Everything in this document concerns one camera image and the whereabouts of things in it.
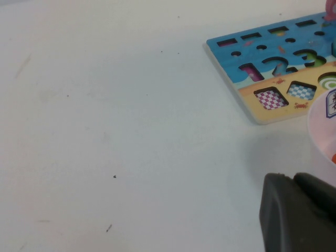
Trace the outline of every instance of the blue puzzle board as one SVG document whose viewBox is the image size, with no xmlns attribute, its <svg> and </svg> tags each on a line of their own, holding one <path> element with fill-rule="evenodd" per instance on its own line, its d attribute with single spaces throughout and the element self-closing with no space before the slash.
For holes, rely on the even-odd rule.
<svg viewBox="0 0 336 252">
<path fill-rule="evenodd" d="M 336 22 L 326 22 L 325 15 L 318 13 L 286 20 L 206 42 L 230 84 L 259 123 L 304 114 L 303 109 L 307 110 L 328 89 L 319 84 L 322 77 L 329 77 L 325 81 L 332 79 L 329 87 L 336 86 L 336 58 L 332 55 Z M 286 108 L 278 106 L 270 112 L 261 100 L 252 99 L 266 89 L 283 97 Z"/>
</svg>

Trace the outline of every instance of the translucent plastic container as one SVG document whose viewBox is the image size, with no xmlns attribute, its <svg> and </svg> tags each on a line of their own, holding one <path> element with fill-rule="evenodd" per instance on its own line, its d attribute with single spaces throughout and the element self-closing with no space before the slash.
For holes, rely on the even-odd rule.
<svg viewBox="0 0 336 252">
<path fill-rule="evenodd" d="M 312 104 L 308 113 L 308 132 L 311 145 L 311 162 L 314 175 L 336 186 L 336 117 L 327 118 L 327 91 Z"/>
</svg>

